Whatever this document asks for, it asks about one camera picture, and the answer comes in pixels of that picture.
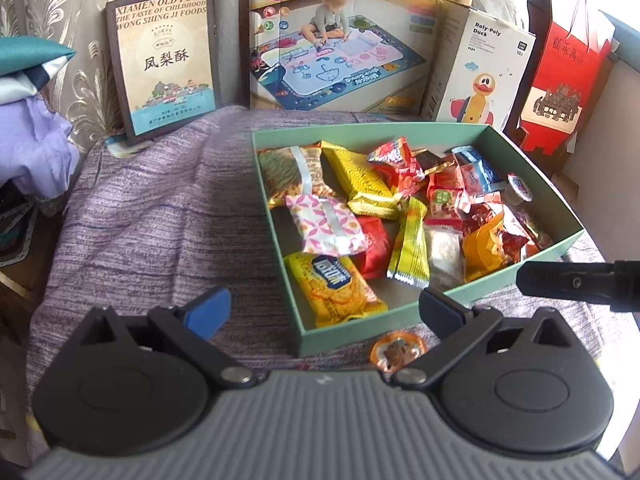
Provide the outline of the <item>orange jelly cup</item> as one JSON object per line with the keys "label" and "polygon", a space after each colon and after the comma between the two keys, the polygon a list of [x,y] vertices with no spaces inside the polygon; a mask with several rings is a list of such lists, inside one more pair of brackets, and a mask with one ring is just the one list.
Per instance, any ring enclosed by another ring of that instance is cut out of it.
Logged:
{"label": "orange jelly cup", "polygon": [[427,352],[422,337],[409,332],[391,332],[371,348],[370,361],[381,372],[393,374]]}

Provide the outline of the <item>white cracker clear packet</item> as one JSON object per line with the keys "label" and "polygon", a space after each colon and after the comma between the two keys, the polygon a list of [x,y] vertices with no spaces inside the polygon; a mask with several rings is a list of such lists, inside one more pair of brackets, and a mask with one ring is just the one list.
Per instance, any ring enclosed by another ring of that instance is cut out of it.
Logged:
{"label": "white cracker clear packet", "polygon": [[461,233],[443,226],[426,226],[425,240],[430,266],[430,286],[440,292],[464,284],[465,261]]}

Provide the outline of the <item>tall orange snack bag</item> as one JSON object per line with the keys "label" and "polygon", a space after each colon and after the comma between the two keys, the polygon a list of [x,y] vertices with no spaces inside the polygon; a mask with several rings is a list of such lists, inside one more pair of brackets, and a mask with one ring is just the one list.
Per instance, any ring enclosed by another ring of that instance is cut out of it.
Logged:
{"label": "tall orange snack bag", "polygon": [[504,213],[500,212],[462,240],[467,283],[499,271],[513,263],[503,246]]}

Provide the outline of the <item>yellow green snack stick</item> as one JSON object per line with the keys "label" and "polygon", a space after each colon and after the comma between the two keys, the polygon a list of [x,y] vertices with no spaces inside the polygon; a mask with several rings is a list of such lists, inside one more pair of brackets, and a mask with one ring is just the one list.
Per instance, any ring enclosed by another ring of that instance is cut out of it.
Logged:
{"label": "yellow green snack stick", "polygon": [[427,208],[420,200],[408,198],[402,204],[402,216],[386,278],[409,286],[425,288],[430,284],[430,266],[424,232]]}

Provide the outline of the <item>small red snack packet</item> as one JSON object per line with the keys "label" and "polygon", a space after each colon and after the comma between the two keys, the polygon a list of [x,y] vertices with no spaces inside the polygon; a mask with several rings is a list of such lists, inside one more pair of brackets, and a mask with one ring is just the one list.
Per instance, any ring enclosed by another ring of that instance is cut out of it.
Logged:
{"label": "small red snack packet", "polygon": [[380,218],[360,216],[357,218],[367,248],[358,255],[350,258],[365,280],[385,278],[392,255],[392,244]]}

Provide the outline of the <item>dark red foil wrapper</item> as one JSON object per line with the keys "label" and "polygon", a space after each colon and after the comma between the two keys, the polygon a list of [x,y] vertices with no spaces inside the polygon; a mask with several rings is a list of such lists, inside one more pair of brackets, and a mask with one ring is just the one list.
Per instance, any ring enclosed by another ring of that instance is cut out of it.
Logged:
{"label": "dark red foil wrapper", "polygon": [[538,254],[539,248],[532,238],[518,222],[514,212],[502,202],[498,192],[482,196],[472,203],[470,212],[466,215],[463,225],[463,235],[466,237],[477,230],[493,216],[504,213],[502,240],[506,253],[513,259],[513,263],[521,262]]}

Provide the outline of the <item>yellow cracker packet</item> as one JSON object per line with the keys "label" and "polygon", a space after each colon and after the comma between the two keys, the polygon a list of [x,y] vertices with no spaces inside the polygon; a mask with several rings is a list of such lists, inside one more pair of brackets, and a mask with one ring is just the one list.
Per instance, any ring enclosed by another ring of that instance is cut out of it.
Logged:
{"label": "yellow cracker packet", "polygon": [[388,311],[349,257],[296,252],[284,261],[314,312],[317,328]]}

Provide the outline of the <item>blue snack packet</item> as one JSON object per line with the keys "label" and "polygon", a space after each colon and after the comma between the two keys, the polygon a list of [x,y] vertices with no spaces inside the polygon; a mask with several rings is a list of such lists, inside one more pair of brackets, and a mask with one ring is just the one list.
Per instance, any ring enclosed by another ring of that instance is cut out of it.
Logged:
{"label": "blue snack packet", "polygon": [[477,169],[483,175],[484,179],[490,184],[497,184],[501,181],[498,172],[491,167],[488,160],[477,151],[472,145],[457,146],[451,150],[451,153],[457,157],[460,164],[475,164]]}

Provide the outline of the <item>yellow Hsun cake packet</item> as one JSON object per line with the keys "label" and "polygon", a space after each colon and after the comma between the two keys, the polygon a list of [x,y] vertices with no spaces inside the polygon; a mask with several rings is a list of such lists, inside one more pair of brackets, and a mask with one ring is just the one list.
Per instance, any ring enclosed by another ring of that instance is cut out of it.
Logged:
{"label": "yellow Hsun cake packet", "polygon": [[326,141],[320,143],[320,148],[346,193],[347,206],[354,214],[383,220],[399,218],[399,198],[373,169],[365,154]]}

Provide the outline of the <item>pink patterned snack packet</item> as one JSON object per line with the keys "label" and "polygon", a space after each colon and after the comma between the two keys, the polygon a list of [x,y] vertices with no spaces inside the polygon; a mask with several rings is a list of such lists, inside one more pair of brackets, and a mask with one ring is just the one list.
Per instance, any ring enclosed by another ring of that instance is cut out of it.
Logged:
{"label": "pink patterned snack packet", "polygon": [[286,196],[285,205],[302,238],[302,252],[345,257],[367,250],[359,221],[341,200],[304,194]]}

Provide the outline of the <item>orange noodle snack bag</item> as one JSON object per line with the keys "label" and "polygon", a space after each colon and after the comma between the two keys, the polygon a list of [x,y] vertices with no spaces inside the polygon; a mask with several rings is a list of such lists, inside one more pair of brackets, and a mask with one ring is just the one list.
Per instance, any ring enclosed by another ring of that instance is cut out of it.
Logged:
{"label": "orange noodle snack bag", "polygon": [[336,197],[324,180],[319,144],[272,148],[257,154],[270,209],[286,205],[288,196]]}

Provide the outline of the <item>Skittles rainbow candy bag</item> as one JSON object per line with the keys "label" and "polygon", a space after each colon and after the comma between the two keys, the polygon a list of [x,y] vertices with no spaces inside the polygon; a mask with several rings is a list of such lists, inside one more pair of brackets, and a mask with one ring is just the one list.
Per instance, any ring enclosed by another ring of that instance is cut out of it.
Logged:
{"label": "Skittles rainbow candy bag", "polygon": [[367,162],[382,174],[396,197],[413,196],[424,185],[424,171],[404,136],[378,146],[368,154]]}

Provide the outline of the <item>Hello Kitty candy packet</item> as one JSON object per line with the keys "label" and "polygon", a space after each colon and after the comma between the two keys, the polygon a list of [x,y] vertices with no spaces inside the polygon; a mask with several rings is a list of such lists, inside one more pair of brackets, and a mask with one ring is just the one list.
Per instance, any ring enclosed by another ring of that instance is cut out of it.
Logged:
{"label": "Hello Kitty candy packet", "polygon": [[515,213],[515,217],[540,250],[547,249],[554,244],[547,231],[528,211],[518,210]]}

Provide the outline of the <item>clear jelly cup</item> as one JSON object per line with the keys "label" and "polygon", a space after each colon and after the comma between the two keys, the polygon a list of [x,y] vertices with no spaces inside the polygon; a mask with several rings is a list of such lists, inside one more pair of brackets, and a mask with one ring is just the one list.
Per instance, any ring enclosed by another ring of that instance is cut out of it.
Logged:
{"label": "clear jelly cup", "polygon": [[517,174],[510,172],[506,175],[506,187],[502,191],[502,198],[507,205],[516,207],[531,203],[534,196],[526,182]]}

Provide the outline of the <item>pink green candy packet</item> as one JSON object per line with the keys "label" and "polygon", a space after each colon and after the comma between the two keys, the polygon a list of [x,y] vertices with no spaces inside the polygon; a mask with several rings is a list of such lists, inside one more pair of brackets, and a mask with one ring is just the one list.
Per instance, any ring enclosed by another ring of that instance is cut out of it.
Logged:
{"label": "pink green candy packet", "polygon": [[471,201],[457,167],[449,167],[431,174],[426,198],[426,224],[448,226],[457,230],[463,228],[465,216],[471,210]]}

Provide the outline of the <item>pink blue candy packet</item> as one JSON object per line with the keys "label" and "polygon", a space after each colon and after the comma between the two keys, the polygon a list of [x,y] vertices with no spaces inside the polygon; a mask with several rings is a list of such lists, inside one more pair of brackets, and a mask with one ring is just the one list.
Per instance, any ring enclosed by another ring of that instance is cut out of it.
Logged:
{"label": "pink blue candy packet", "polygon": [[465,191],[470,195],[482,195],[486,193],[486,179],[478,162],[469,162],[460,166],[460,174]]}

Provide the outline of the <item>maroon gold chocolate packet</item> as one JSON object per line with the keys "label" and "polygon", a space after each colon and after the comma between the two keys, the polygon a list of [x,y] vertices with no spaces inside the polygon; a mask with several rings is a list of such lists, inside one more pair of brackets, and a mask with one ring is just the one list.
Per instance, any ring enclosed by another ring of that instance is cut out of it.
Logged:
{"label": "maroon gold chocolate packet", "polygon": [[426,148],[421,148],[420,150],[414,151],[412,154],[426,176],[436,174],[436,172],[441,172],[442,170],[453,167],[456,164],[453,154],[439,156]]}

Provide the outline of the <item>mint green cardboard box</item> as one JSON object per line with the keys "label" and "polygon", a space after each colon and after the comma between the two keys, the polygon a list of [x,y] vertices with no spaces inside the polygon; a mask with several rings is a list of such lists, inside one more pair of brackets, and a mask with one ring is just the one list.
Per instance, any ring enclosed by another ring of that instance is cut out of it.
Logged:
{"label": "mint green cardboard box", "polygon": [[482,125],[259,131],[252,143],[299,356],[420,320],[434,286],[468,304],[584,228],[549,179]]}

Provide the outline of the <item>purple striped tablecloth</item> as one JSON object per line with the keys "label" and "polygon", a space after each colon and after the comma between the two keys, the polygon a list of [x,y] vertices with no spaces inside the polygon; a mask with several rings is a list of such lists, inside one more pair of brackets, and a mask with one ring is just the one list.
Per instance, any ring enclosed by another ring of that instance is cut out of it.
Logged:
{"label": "purple striped tablecloth", "polygon": [[26,387],[34,390],[92,308],[121,315],[181,306],[215,286],[231,316],[218,348],[245,366],[368,367],[367,344],[302,358],[262,201],[252,136],[260,130],[375,124],[362,113],[229,106],[163,136],[140,155],[94,148],[67,203],[48,284],[32,315]]}

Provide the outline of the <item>pile of folded clothes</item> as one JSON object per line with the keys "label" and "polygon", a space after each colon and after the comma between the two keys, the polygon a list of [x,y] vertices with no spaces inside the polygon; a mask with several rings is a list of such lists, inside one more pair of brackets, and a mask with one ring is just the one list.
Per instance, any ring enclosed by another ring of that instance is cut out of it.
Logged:
{"label": "pile of folded clothes", "polygon": [[1,181],[25,195],[53,200],[70,187],[79,160],[68,142],[72,124],[40,91],[74,55],[38,37],[1,39]]}

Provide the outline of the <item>red gift bag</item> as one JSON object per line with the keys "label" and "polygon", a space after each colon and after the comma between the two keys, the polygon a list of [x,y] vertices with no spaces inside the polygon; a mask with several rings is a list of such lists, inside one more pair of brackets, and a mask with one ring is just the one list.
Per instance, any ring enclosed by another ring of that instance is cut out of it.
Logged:
{"label": "red gift bag", "polygon": [[586,121],[615,27],[591,0],[527,0],[527,10],[535,43],[506,132],[551,156]]}

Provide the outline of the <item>roly-poly duck toy box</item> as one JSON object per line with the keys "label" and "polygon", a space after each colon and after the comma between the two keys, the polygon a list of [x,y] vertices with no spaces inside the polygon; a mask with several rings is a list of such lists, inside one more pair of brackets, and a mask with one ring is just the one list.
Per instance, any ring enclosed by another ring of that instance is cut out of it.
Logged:
{"label": "roly-poly duck toy box", "polygon": [[421,116],[428,122],[506,126],[535,36],[492,15],[446,1]]}

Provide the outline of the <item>framed pineapple cake box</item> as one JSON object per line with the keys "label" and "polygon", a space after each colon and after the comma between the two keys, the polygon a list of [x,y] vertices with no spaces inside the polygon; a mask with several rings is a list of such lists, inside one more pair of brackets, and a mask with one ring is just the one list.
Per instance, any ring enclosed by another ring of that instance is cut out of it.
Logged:
{"label": "framed pineapple cake box", "polygon": [[216,110],[214,0],[114,0],[104,16],[130,145]]}

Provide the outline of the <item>kids drawing mat box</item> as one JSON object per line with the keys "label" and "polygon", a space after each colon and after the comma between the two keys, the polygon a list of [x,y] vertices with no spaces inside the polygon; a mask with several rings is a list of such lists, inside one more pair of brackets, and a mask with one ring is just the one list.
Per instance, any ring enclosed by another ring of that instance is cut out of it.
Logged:
{"label": "kids drawing mat box", "polygon": [[442,0],[248,0],[250,105],[419,114]]}

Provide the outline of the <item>patterned grey curtain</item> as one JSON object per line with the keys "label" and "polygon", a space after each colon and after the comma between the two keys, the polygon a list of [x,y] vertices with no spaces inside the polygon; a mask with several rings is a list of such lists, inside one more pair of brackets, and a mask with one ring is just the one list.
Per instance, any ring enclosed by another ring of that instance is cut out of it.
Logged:
{"label": "patterned grey curtain", "polygon": [[82,154],[122,132],[103,14],[110,1],[1,0],[3,36],[41,37],[75,51],[42,94],[72,123],[70,143]]}

